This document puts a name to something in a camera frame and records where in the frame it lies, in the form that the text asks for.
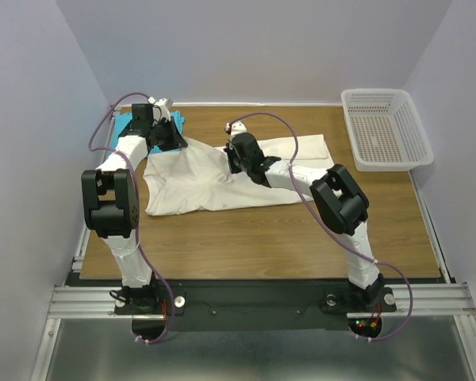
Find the white t-shirt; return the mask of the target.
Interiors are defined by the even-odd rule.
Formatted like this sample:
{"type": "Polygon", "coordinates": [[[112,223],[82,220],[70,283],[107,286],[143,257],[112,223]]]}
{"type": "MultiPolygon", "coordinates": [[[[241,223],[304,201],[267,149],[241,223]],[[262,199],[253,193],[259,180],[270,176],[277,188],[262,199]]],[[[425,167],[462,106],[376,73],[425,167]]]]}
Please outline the white t-shirt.
{"type": "Polygon", "coordinates": [[[187,148],[151,154],[144,169],[149,216],[187,214],[289,205],[301,199],[293,190],[253,183],[241,172],[231,173],[222,147],[187,138],[187,148]]]}

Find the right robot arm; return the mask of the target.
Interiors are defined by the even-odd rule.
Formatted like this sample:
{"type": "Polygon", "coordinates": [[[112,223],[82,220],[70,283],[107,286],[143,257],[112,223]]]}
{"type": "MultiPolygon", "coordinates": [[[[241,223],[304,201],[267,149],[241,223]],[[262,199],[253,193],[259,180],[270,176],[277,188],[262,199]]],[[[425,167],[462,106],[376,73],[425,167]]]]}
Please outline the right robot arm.
{"type": "Polygon", "coordinates": [[[344,249],[350,303],[359,310],[374,305],[384,287],[368,238],[368,198],[345,166],[304,167],[277,156],[267,156],[250,133],[237,134],[225,145],[231,173],[245,173],[255,184],[297,192],[323,230],[344,249]]]}

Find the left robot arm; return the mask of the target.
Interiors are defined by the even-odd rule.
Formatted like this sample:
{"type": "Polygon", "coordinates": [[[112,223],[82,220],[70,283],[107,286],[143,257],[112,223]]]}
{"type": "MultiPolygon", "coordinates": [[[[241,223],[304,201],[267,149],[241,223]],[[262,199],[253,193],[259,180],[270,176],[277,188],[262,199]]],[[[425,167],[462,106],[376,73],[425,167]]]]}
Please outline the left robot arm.
{"type": "Polygon", "coordinates": [[[140,202],[135,170],[154,148],[170,151],[187,146],[171,106],[170,98],[132,105],[132,118],[117,143],[104,149],[108,157],[81,176],[86,226],[106,243],[121,272],[122,287],[111,292],[119,314],[153,314],[165,305],[159,277],[144,258],[137,236],[140,202]]]}

